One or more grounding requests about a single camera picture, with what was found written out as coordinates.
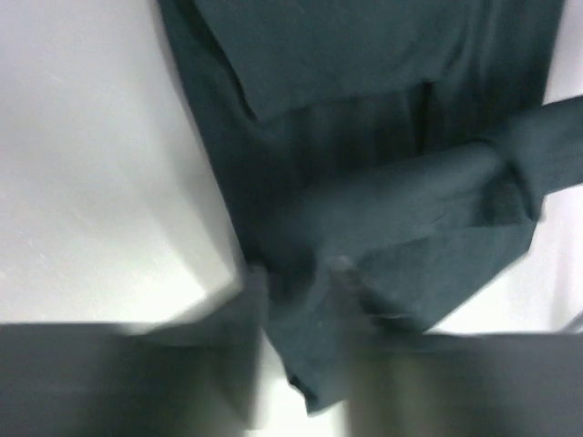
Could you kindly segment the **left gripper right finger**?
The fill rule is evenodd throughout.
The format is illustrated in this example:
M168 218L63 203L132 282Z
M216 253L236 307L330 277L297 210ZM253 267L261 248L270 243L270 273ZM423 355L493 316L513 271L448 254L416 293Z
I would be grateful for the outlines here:
M352 436L579 436L582 337L425 333L351 268L336 272Z

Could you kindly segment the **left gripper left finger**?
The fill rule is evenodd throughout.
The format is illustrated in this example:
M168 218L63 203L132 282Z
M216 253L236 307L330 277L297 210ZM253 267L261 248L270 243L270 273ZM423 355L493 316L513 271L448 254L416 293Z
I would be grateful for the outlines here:
M256 422L262 269L203 318L129 334L110 324L1 329L4 436L242 436Z

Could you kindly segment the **black t shirt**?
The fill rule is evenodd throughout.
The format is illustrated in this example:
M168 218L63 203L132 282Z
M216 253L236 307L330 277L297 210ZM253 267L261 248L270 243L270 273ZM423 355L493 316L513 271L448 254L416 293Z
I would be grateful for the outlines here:
M336 289L429 328L529 249L582 181L582 101L544 95L560 1L162 1L266 331L316 413L341 399Z

